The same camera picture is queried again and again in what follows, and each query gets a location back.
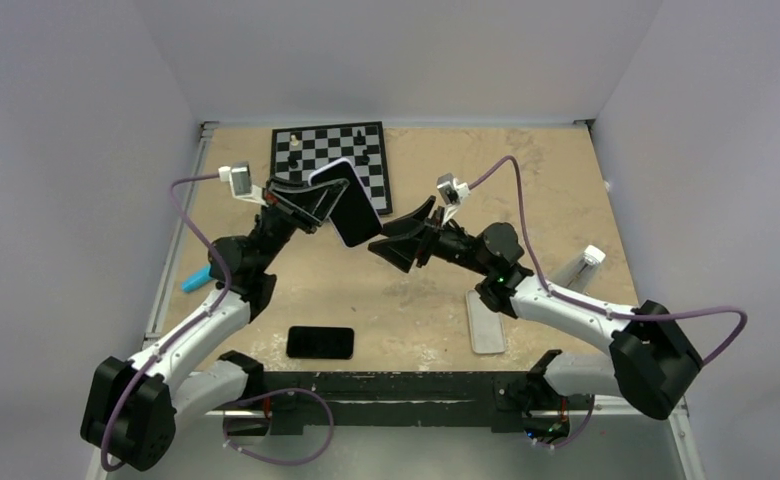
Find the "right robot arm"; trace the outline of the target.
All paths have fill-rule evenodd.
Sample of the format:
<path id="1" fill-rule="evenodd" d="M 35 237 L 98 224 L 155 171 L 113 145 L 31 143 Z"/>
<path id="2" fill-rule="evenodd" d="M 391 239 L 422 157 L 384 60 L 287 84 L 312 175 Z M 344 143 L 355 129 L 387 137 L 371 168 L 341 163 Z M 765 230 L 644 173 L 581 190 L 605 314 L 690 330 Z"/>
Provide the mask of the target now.
<path id="1" fill-rule="evenodd" d="M 524 267 L 515 228 L 505 222 L 471 235 L 456 221 L 442 225 L 433 197 L 387 223 L 368 249 L 403 272 L 437 257 L 481 275 L 474 287 L 496 314 L 533 321 L 584 341 L 595 355 L 554 352 L 530 372 L 527 392 L 542 407 L 570 395 L 616 396 L 642 414 L 664 420 L 701 372 L 704 361 L 674 321 L 653 322 L 660 304 L 610 304 L 582 294 L 544 288 Z"/>

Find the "white phone case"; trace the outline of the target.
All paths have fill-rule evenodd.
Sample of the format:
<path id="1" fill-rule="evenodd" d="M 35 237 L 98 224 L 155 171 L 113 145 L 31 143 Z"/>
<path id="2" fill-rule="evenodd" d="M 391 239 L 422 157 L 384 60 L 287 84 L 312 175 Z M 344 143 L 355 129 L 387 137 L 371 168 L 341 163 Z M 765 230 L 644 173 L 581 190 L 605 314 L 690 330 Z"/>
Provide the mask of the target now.
<path id="1" fill-rule="evenodd" d="M 465 294 L 472 351 L 477 355 L 500 355 L 506 351 L 501 316 L 488 309 L 475 290 Z"/>

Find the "phone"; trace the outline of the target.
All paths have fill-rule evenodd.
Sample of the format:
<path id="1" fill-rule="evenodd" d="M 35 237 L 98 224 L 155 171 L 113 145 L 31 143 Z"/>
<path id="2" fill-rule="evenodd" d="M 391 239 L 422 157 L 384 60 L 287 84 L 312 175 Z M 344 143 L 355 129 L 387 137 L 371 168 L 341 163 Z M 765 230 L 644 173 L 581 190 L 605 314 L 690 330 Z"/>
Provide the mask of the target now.
<path id="1" fill-rule="evenodd" d="M 308 177 L 310 185 L 345 179 L 348 186 L 329 215 L 341 242 L 347 248 L 362 245 L 382 231 L 382 223 L 367 194 L 354 164 L 339 158 L 315 170 Z"/>
<path id="2" fill-rule="evenodd" d="M 292 326 L 286 355 L 294 359 L 348 360 L 354 353 L 355 331 L 349 327 Z"/>

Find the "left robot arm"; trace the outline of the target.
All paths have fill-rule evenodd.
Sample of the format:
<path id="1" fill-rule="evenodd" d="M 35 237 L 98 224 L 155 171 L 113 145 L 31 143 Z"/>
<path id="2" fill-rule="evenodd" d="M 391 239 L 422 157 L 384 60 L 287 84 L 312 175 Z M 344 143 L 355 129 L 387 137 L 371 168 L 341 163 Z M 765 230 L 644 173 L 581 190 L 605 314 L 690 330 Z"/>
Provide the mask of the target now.
<path id="1" fill-rule="evenodd" d="M 270 408 L 277 393 L 267 388 L 259 361 L 231 351 L 203 372 L 196 368 L 266 309 L 277 281 L 268 267 L 296 231 L 318 229 L 348 186 L 345 179 L 252 185 L 242 198 L 261 209 L 249 234 L 198 237 L 208 250 L 215 288 L 160 339 L 127 360 L 109 357 L 94 372 L 80 435 L 99 448 L 104 471 L 150 469 L 180 424 L 217 407 Z"/>

